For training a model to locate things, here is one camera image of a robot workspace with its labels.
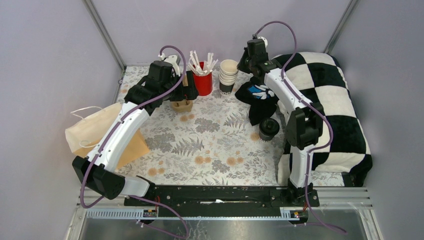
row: black and white checkered cushion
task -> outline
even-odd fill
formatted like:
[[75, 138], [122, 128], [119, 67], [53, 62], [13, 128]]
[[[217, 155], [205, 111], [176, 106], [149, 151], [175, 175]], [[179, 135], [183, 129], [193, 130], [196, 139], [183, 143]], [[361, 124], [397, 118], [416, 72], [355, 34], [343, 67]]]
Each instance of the black and white checkered cushion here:
[[[284, 64], [290, 54], [277, 56]], [[357, 119], [351, 101], [348, 84], [338, 61], [325, 53], [297, 53], [286, 68], [286, 74], [300, 92], [313, 103], [320, 102], [324, 114], [334, 132], [330, 146], [314, 152], [312, 170], [319, 172], [347, 172], [353, 184], [360, 187], [373, 163], [370, 148]], [[278, 102], [282, 113], [284, 106]], [[329, 130], [323, 125], [323, 133], [317, 146], [329, 140]], [[278, 183], [286, 186], [292, 160], [291, 146], [286, 142], [284, 154], [278, 164]]]

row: black paper cup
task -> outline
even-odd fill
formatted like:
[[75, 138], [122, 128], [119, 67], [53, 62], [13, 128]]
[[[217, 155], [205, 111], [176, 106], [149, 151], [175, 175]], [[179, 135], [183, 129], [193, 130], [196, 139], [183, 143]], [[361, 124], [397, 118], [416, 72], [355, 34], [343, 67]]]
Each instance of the black paper cup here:
[[225, 85], [222, 82], [219, 82], [219, 90], [222, 95], [230, 95], [233, 91], [234, 83], [231, 85]]

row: gray wall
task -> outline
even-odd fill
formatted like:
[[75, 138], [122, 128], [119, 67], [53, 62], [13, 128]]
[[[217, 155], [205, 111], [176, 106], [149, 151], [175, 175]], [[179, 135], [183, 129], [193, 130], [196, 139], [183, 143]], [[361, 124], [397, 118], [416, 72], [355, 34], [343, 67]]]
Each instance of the gray wall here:
[[81, 0], [0, 2], [0, 239], [63, 239], [81, 186], [69, 112], [111, 104], [119, 76]]
[[422, 239], [424, 1], [361, 1], [335, 46], [374, 167], [366, 180], [387, 240]]
[[[159, 49], [175, 45], [200, 60], [207, 52], [239, 60], [246, 42], [263, 24], [291, 25], [301, 51], [322, 52], [349, 0], [94, 0], [127, 65], [157, 60]], [[293, 52], [293, 37], [282, 25], [268, 26], [270, 57]]]

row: stacked paper cups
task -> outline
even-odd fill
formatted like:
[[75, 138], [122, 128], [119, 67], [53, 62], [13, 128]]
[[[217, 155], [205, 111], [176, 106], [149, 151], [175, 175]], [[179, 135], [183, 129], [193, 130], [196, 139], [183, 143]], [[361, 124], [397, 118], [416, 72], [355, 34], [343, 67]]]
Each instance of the stacked paper cups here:
[[237, 64], [236, 61], [231, 59], [221, 62], [219, 70], [219, 90], [222, 95], [230, 95], [233, 91], [234, 83], [239, 73]]

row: cup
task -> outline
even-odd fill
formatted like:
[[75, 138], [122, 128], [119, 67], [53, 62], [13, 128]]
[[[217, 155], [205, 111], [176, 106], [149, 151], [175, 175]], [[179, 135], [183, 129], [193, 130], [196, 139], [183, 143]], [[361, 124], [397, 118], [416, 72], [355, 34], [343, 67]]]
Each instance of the cup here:
[[[203, 69], [204, 62], [201, 61], [200, 67]], [[206, 76], [198, 76], [193, 72], [194, 85], [199, 93], [199, 96], [207, 96], [212, 92], [212, 73]]]
[[237, 79], [237, 75], [234, 75], [234, 76], [226, 76], [226, 75], [224, 75], [224, 74], [222, 74], [222, 73], [219, 73], [219, 80], [220, 81], [222, 81], [222, 82], [227, 82], [227, 83], [234, 83], [235, 81], [236, 81], [236, 79]]
[[219, 80], [219, 90], [221, 92], [222, 95], [230, 95], [231, 92], [233, 91], [233, 87], [234, 87], [234, 82], [233, 83], [223, 83], [221, 81], [221, 79]]
[[237, 64], [238, 62], [232, 59], [226, 59], [220, 64], [220, 72], [228, 77], [237, 75], [237, 73], [239, 72], [239, 70], [237, 69]]

